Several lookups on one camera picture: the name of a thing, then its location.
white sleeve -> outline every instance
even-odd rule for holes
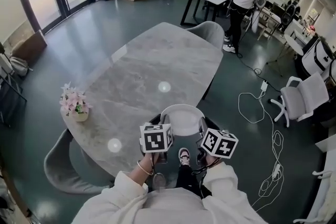
[[[143,198],[147,193],[146,184],[141,187],[124,172],[119,172],[114,187],[104,189],[101,194],[89,199],[79,210],[72,224],[110,223],[114,214],[137,198]]]
[[[253,210],[246,194],[238,190],[238,178],[231,166],[220,163],[209,169],[203,184],[212,192],[213,198],[222,201],[230,208],[229,211],[234,212],[233,215],[240,215],[249,223],[266,223]]]

cube with fiducial marker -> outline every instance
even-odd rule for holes
[[[140,126],[143,153],[167,152],[173,144],[170,124]]]
[[[238,141],[238,138],[234,134],[208,129],[201,143],[201,147],[211,156],[230,159],[236,149]]]

chair back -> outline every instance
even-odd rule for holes
[[[95,186],[81,179],[72,166],[69,150],[73,137],[65,130],[44,160],[44,171],[49,182],[70,194],[100,194],[106,187]]]
[[[298,85],[304,104],[306,105],[306,113],[310,113],[320,105],[329,101],[327,87],[321,75],[315,73],[308,79]]]
[[[187,29],[187,31],[203,38],[216,48],[221,49],[224,42],[224,30],[215,22],[206,21],[193,28]]]

white hoodie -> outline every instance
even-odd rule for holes
[[[204,185],[212,192],[201,200],[183,188],[154,191],[119,172],[114,187],[89,199],[72,224],[266,224],[252,209],[238,179],[224,163],[209,169]]]

chair base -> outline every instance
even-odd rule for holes
[[[286,110],[286,105],[285,105],[285,102],[284,102],[284,99],[283,97],[281,96],[281,99],[282,99],[282,104],[279,103],[278,101],[274,100],[274,99],[269,99],[268,102],[269,103],[272,103],[272,104],[276,104],[278,107],[281,108],[281,112],[279,113],[279,115],[274,119],[274,122],[277,122],[283,115],[285,116],[286,118],[286,124],[285,124],[285,127],[286,128],[289,128],[289,117],[288,117],[288,112]]]

